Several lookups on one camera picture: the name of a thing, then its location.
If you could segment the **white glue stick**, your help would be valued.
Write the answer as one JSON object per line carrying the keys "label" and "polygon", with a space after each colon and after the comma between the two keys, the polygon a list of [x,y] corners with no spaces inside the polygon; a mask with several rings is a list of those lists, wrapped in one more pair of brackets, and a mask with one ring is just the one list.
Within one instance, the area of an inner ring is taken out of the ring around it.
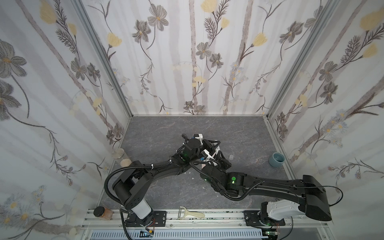
{"label": "white glue stick", "polygon": [[219,143],[215,143],[214,147],[213,147],[213,150],[211,152],[211,158],[215,159],[215,157],[219,154],[219,151],[220,151],[220,144]]}

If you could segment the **teal ceramic cup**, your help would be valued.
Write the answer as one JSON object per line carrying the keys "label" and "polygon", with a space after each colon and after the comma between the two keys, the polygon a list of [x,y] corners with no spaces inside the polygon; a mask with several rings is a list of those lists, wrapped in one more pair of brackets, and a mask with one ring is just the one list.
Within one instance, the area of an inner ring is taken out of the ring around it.
{"label": "teal ceramic cup", "polygon": [[279,168],[284,164],[285,160],[286,160],[286,158],[283,154],[275,152],[270,156],[269,164],[273,168]]}

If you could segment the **aluminium mounting rail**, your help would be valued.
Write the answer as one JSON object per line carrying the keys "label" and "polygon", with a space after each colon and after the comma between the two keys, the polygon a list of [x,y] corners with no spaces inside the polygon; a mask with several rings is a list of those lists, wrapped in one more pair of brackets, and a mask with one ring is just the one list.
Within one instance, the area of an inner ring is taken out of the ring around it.
{"label": "aluminium mounting rail", "polygon": [[183,217],[177,209],[156,210],[152,222],[134,226],[134,215],[113,211],[109,221],[88,211],[81,225],[83,240],[334,240],[330,226],[305,216],[261,224],[257,210],[194,210],[203,218]]}

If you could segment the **cream vegetable peeler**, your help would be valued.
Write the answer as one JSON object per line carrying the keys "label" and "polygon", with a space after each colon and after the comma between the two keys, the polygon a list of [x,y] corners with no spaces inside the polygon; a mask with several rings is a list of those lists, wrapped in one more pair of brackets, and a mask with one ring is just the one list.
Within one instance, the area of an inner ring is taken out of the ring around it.
{"label": "cream vegetable peeler", "polygon": [[180,206],[178,219],[184,219],[186,217],[205,218],[205,214],[201,212],[189,211],[187,208]]}

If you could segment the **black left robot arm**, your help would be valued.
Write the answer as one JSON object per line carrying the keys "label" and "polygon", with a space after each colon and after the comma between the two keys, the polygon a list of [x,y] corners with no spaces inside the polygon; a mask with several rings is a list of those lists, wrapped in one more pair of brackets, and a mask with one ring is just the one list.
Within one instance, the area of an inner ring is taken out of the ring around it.
{"label": "black left robot arm", "polygon": [[149,165],[134,161],[128,167],[110,173],[104,182],[105,193],[123,206],[124,213],[134,213],[138,225],[150,225],[154,221],[154,210],[145,200],[145,195],[151,184],[158,179],[185,173],[193,162],[208,160],[209,156],[218,153],[220,143],[199,136],[186,138],[176,153],[163,163]]}

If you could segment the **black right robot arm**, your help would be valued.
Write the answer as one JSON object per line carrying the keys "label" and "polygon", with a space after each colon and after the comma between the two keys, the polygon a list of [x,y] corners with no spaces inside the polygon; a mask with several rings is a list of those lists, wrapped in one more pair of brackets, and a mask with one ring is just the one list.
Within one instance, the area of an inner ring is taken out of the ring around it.
{"label": "black right robot arm", "polygon": [[278,202],[262,203],[260,216],[263,220],[280,221],[293,216],[306,216],[321,222],[332,220],[328,186],[321,185],[313,176],[304,175],[294,180],[265,179],[227,172],[223,164],[213,158],[202,157],[197,162],[205,165],[200,170],[201,177],[228,200],[238,202],[248,196],[277,198]]}

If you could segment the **amber jar with black lid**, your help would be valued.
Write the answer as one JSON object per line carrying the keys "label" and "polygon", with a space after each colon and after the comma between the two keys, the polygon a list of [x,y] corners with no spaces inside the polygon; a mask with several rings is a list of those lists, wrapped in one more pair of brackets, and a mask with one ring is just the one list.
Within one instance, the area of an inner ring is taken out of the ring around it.
{"label": "amber jar with black lid", "polygon": [[106,207],[98,206],[94,209],[93,215],[96,218],[100,218],[102,220],[109,221],[112,219],[113,211],[106,208]]}

